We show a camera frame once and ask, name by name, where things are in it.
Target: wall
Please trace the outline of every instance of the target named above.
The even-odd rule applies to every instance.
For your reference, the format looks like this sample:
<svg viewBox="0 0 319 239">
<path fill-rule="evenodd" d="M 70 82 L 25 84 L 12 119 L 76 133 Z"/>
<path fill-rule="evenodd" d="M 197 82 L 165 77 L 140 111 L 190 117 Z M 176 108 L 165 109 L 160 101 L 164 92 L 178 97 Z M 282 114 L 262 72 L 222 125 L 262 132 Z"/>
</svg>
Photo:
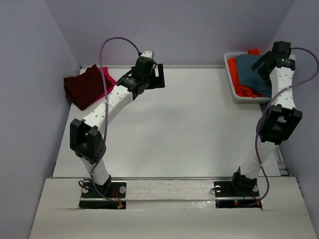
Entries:
<svg viewBox="0 0 319 239">
<path fill-rule="evenodd" d="M 318 0 L 296 0 L 273 41 L 288 41 L 295 47 L 305 47 L 319 56 Z M 300 82 L 316 70 L 312 56 L 295 50 L 297 55 L 294 83 Z M 294 89 L 297 109 L 303 119 L 281 150 L 289 172 L 297 176 L 305 196 L 309 215 L 319 237 L 319 76 Z"/>
<path fill-rule="evenodd" d="M 43 0 L 0 4 L 0 238 L 26 239 L 68 115 L 78 65 Z"/>
<path fill-rule="evenodd" d="M 75 58 L 98 62 L 102 42 L 112 36 L 154 50 L 166 65 L 224 64 L 226 52 L 266 48 L 292 0 L 46 0 Z M 110 42 L 104 64 L 132 65 L 135 50 Z"/>
</svg>

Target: maroon towel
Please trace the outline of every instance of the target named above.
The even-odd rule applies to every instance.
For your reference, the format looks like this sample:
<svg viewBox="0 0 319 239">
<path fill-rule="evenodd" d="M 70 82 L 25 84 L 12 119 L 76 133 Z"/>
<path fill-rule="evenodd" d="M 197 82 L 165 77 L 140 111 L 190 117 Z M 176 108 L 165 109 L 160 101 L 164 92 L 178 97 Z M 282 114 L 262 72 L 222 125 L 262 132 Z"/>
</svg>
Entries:
<svg viewBox="0 0 319 239">
<path fill-rule="evenodd" d="M 113 89 L 115 81 L 105 76 L 108 91 Z M 89 67 L 79 76 L 64 78 L 65 97 L 80 110 L 86 109 L 104 93 L 101 72 L 96 65 Z"/>
</svg>

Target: white bin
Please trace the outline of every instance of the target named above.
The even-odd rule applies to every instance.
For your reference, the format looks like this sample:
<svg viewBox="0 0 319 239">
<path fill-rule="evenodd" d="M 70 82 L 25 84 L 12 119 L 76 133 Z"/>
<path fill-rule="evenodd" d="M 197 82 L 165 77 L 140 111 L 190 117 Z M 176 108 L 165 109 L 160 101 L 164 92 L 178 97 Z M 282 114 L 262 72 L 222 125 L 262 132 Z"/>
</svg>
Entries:
<svg viewBox="0 0 319 239">
<path fill-rule="evenodd" d="M 239 56 L 241 54 L 247 54 L 247 52 L 226 53 L 224 55 L 226 71 L 227 71 L 228 80 L 229 80 L 229 84 L 230 84 L 230 88 L 231 88 L 231 92 L 232 92 L 232 98 L 233 98 L 234 103 L 236 103 L 236 104 L 259 104 L 259 103 L 265 103 L 265 102 L 270 101 L 271 98 L 268 98 L 268 97 L 252 98 L 252 97 L 241 97 L 241 96 L 236 95 L 235 88 L 234 88 L 233 82 L 231 80 L 231 75 L 229 72 L 227 60 L 229 58 L 236 57 L 236 56 Z"/>
</svg>

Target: purple cable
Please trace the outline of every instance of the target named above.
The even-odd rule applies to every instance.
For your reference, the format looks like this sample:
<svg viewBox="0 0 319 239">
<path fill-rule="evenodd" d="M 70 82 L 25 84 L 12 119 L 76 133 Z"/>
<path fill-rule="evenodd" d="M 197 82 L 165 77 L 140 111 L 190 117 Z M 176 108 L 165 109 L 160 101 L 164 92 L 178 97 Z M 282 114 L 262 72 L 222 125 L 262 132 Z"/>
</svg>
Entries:
<svg viewBox="0 0 319 239">
<path fill-rule="evenodd" d="M 311 51 L 309 51 L 309 50 L 307 50 L 307 49 L 305 49 L 305 48 L 302 48 L 302 47 L 293 47 L 293 48 L 291 48 L 291 49 L 292 49 L 292 50 L 302 50 L 302 51 L 306 51 L 306 52 L 308 52 L 310 55 L 312 55 L 312 56 L 314 57 L 316 63 L 317 63 L 317 70 L 316 70 L 316 72 L 315 72 L 310 78 L 308 78 L 308 79 L 306 79 L 306 80 L 304 80 L 304 81 L 301 81 L 301 82 L 299 82 L 299 83 L 292 84 L 292 85 L 288 86 L 287 88 L 282 89 L 282 90 L 279 91 L 277 94 L 275 94 L 275 96 L 272 97 L 272 99 L 271 99 L 270 102 L 267 104 L 266 108 L 264 109 L 261 118 L 258 120 L 257 127 L 256 127 L 255 150 L 256 150 L 256 154 L 257 154 L 258 161 L 259 161 L 259 163 L 260 163 L 260 165 L 261 165 L 261 171 L 263 172 L 263 174 L 264 174 L 264 176 L 265 176 L 265 179 L 266 179 L 267 189 L 266 189 L 265 194 L 264 194 L 257 202 L 254 202 L 254 203 L 252 203 L 252 204 L 245 205 L 245 207 L 251 207 L 251 206 L 253 206 L 253 205 L 257 204 L 257 203 L 260 203 L 260 202 L 267 196 L 267 194 L 268 194 L 268 192 L 269 192 L 269 187 L 270 187 L 270 185 L 269 185 L 269 180 L 268 180 L 268 177 L 267 177 L 266 172 L 265 172 L 265 170 L 264 170 L 264 167 L 263 167 L 263 165 L 262 165 L 262 162 L 261 162 L 261 159 L 260 159 L 260 155 L 259 155 L 259 152 L 258 152 L 258 145 L 257 145 L 257 144 L 258 144 L 259 133 L 260 133 L 260 131 L 261 131 L 261 125 L 263 124 L 263 122 L 264 122 L 264 120 L 265 120 L 267 110 L 270 108 L 272 102 L 274 102 L 274 100 L 275 100 L 282 92 L 286 91 L 286 90 L 289 89 L 289 88 L 293 88 L 293 87 L 295 87 L 295 86 L 299 86 L 299 85 L 301 85 L 301 84 L 303 84 L 303 83 L 306 83 L 306 82 L 308 82 L 308 81 L 311 81 L 314 77 L 317 76 L 317 74 L 318 74 L 318 72 L 319 72 L 319 59 L 316 57 L 316 55 L 315 55 L 313 52 L 311 52 Z"/>
<path fill-rule="evenodd" d="M 102 53 L 103 53 L 103 48 L 105 46 L 105 44 L 111 40 L 114 40 L 114 39 L 121 39 L 121 40 L 125 40 L 129 43 L 131 43 L 135 49 L 138 51 L 138 54 L 140 55 L 140 51 L 138 49 L 138 47 L 133 43 L 131 42 L 130 40 L 126 39 L 125 37 L 121 37 L 121 36 L 115 36 L 115 37 L 111 37 L 109 39 L 106 39 L 103 43 L 102 43 L 102 46 L 100 48 L 100 52 L 99 52 L 99 62 L 100 62 L 100 69 L 101 69 L 101 75 L 102 75 L 102 79 L 103 79 L 103 87 L 104 87 L 104 93 L 105 93 L 105 101 L 107 102 L 108 101 L 108 90 L 107 90 L 107 87 L 106 87 L 106 81 L 105 81 L 105 76 L 104 76 L 104 73 L 103 73 L 103 65 L 102 65 Z M 102 151 L 100 152 L 99 154 L 99 158 L 97 160 L 97 163 L 95 163 L 95 165 L 93 166 L 91 172 L 90 172 L 90 175 L 91 175 L 91 181 L 92 181 L 92 184 L 93 184 L 93 187 L 95 189 L 95 191 L 104 199 L 110 201 L 110 202 L 113 202 L 115 203 L 114 201 L 112 201 L 111 199 L 109 199 L 108 197 L 106 197 L 105 195 L 103 195 L 97 188 L 96 186 L 96 183 L 94 182 L 94 177 L 93 177 L 93 171 L 94 169 L 97 167 L 97 165 L 99 164 L 100 160 L 102 159 L 103 155 L 105 154 L 105 151 L 106 151 L 106 135 L 107 135 L 107 132 L 108 132 L 108 112 L 109 112 L 109 105 L 108 104 L 105 104 L 105 126 L 104 126 L 104 137 L 103 137 L 103 148 L 102 148 Z"/>
</svg>

